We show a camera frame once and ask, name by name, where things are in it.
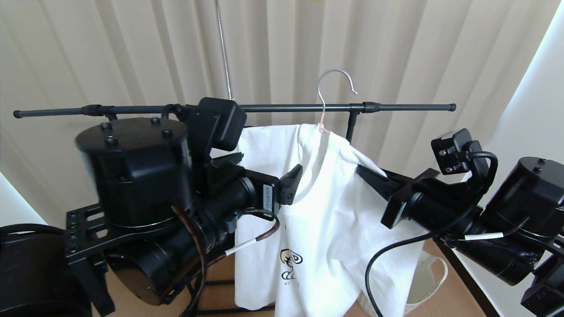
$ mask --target white t-shirt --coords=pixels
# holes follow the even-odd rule
[[[303,166],[293,205],[283,206],[280,229],[235,254],[235,302],[255,310],[276,302],[275,316],[341,317],[365,292],[369,259],[383,247],[423,233],[403,221],[380,223],[387,202],[358,175],[357,164],[384,172],[334,133],[316,125],[251,127],[236,151],[247,169],[282,177]],[[271,222],[243,216],[235,244],[265,232]],[[422,243],[382,255],[371,271],[371,289],[386,317],[403,315]]]

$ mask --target wooden floor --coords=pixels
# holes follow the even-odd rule
[[[424,249],[435,256],[444,258],[442,252],[430,240],[425,243]],[[226,258],[212,266],[209,271],[208,280],[232,279],[233,258]],[[116,304],[116,312],[110,317],[126,316],[178,316],[184,310],[190,300],[190,295],[184,291],[170,305],[150,306],[137,299],[116,276],[109,272],[107,274],[108,288]],[[221,285],[206,287],[200,300],[200,309],[226,309],[234,308],[234,289],[232,285]],[[229,315],[210,315],[214,317],[270,317],[274,312],[249,312]],[[462,280],[458,277],[452,266],[449,265],[448,278],[439,288],[436,294],[427,302],[413,310],[409,317],[481,317],[485,316]],[[345,317],[369,317],[357,304],[355,304]]]

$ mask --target laundry basket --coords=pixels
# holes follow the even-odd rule
[[[435,261],[440,261],[444,266],[443,276],[439,279],[435,278],[431,269],[431,265],[435,263]],[[421,251],[421,255],[419,256],[419,260],[417,261],[417,266],[415,268],[415,273],[413,274],[413,281],[411,282],[411,289],[409,290],[409,296],[407,297],[406,308],[403,315],[405,316],[409,314],[409,312],[433,296],[437,289],[439,289],[439,287],[443,284],[444,280],[446,280],[447,274],[447,263],[443,259],[432,256],[425,251]],[[356,302],[368,315],[377,317],[376,312],[370,303],[370,299],[364,294],[364,292],[360,292],[360,296]]]

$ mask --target hanger hook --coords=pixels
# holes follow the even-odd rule
[[[349,75],[349,73],[338,69],[338,68],[332,68],[326,72],[324,72],[318,79],[318,96],[319,99],[321,99],[321,103],[323,103],[323,111],[321,112],[321,119],[319,120],[319,129],[327,131],[324,127],[323,127],[323,118],[325,117],[325,100],[323,99],[323,96],[321,96],[321,80],[323,79],[323,77],[325,77],[325,75],[327,75],[328,73],[332,73],[332,72],[340,72],[344,75],[347,76],[347,78],[349,79],[349,83],[351,84],[351,91],[354,92],[355,95],[358,95],[358,92],[356,92],[354,90],[354,86],[353,86],[353,80],[351,79],[351,76]]]

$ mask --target curtain fold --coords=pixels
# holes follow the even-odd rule
[[[358,95],[345,76],[331,74],[321,84],[328,103],[456,103],[456,112],[359,116],[352,144],[382,168],[415,176],[435,165],[430,141],[443,132],[467,127],[487,141],[559,1],[218,4],[240,104],[319,103],[317,80],[330,68],[347,71]],[[58,225],[67,210],[96,201],[73,140],[102,118],[16,120],[14,110],[227,98],[215,1],[8,0],[0,2],[0,23],[0,124],[10,140],[0,146],[12,158],[0,168],[32,170],[41,184],[33,190],[21,188],[19,173],[5,174]],[[319,116],[250,113],[247,124],[315,123]],[[325,118],[329,130],[345,134],[347,113]]]

